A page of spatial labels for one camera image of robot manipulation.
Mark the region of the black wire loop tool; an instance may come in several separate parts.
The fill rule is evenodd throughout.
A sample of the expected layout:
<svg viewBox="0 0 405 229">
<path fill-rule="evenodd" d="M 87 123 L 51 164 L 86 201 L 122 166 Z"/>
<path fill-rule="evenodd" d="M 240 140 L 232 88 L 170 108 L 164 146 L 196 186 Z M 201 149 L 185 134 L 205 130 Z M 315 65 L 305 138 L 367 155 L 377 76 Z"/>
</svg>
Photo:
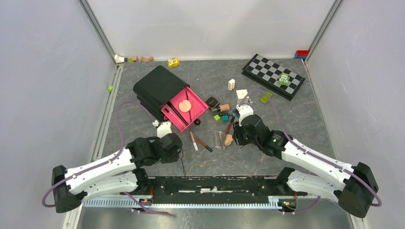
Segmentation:
<svg viewBox="0 0 405 229">
<path fill-rule="evenodd" d="M 180 153 L 179 153 L 179 159 L 180 159 L 180 161 L 181 161 L 183 176 L 185 177 L 185 176 L 186 176 L 186 171 L 185 171 L 185 166 L 184 166 L 183 158 L 184 158 L 184 151 L 183 151 L 183 149 L 181 148 L 181 149 L 180 149 Z"/>
</svg>

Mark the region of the pink top drawer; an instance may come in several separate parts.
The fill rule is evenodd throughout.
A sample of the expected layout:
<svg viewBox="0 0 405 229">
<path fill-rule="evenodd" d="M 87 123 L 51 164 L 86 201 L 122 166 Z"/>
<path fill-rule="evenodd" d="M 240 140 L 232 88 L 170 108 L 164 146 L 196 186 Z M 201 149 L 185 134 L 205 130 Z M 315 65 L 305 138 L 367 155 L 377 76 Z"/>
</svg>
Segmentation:
<svg viewBox="0 0 405 229">
<path fill-rule="evenodd" d="M 183 132 L 207 110 L 208 105 L 187 86 L 170 99 L 160 111 Z"/>
</svg>

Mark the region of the black makeup brush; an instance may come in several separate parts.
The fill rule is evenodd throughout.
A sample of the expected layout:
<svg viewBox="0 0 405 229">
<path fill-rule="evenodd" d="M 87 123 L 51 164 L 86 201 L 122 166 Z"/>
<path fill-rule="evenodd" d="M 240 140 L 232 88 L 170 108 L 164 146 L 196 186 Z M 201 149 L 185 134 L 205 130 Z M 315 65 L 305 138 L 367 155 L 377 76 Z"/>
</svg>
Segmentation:
<svg viewBox="0 0 405 229">
<path fill-rule="evenodd" d="M 179 113 L 179 111 L 174 107 L 174 105 L 171 102 L 168 102 L 168 106 L 175 112 L 175 114 L 185 123 L 185 125 L 188 125 L 189 123 L 183 118 L 183 116 Z"/>
</svg>

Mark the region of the round wooden disc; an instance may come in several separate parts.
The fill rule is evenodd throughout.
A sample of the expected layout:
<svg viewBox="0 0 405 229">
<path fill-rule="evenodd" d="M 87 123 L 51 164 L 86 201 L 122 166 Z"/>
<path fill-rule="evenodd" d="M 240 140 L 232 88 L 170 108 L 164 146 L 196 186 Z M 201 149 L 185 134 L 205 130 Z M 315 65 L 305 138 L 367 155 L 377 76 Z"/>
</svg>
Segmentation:
<svg viewBox="0 0 405 229">
<path fill-rule="evenodd" d="M 188 109 L 187 109 L 187 107 L 186 107 L 186 106 L 187 106 L 186 103 L 187 103 L 187 100 L 184 99 L 184 100 L 181 100 L 181 101 L 179 102 L 179 104 L 178 104 L 179 110 L 180 110 L 181 112 L 183 112 L 183 113 L 187 113 L 187 112 L 188 112 Z"/>
</svg>

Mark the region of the black makeup organizer box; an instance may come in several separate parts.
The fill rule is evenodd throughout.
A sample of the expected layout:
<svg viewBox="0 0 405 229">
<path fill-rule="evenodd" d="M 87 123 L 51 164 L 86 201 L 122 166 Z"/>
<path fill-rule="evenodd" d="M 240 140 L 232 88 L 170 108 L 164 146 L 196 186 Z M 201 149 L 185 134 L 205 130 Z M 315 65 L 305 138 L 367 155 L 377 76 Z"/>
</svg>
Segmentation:
<svg viewBox="0 0 405 229">
<path fill-rule="evenodd" d="M 159 65 L 135 83 L 133 92 L 151 115 L 158 121 L 163 121 L 162 107 L 189 86 L 167 68 Z"/>
</svg>

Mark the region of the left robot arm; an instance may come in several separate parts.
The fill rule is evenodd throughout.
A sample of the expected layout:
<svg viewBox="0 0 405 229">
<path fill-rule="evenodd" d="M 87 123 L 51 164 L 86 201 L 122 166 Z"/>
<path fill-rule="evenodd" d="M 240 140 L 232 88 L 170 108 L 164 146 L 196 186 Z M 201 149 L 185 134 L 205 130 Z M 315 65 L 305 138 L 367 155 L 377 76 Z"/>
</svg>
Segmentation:
<svg viewBox="0 0 405 229">
<path fill-rule="evenodd" d="M 92 198 L 115 193 L 146 194 L 151 182 L 145 167 L 179 160 L 182 141 L 175 133 L 163 137 L 136 138 L 121 150 L 75 168 L 54 167 L 54 207 L 65 213 Z"/>
</svg>

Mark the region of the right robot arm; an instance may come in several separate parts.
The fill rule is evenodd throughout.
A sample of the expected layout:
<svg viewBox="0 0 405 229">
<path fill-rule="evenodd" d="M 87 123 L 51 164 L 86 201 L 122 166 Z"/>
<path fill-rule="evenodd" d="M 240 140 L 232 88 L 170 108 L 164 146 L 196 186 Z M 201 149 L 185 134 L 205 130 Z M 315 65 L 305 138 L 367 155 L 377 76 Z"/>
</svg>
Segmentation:
<svg viewBox="0 0 405 229">
<path fill-rule="evenodd" d="M 282 195 L 291 191 L 307 192 L 336 202 L 347 213 L 364 218 L 370 207 L 379 207 L 378 185 L 371 168 L 365 163 L 344 163 L 323 155 L 288 135 L 270 130 L 256 115 L 233 124 L 233 139 L 240 146 L 253 144 L 267 156 L 298 165 L 312 175 L 299 171 L 276 181 Z"/>
</svg>

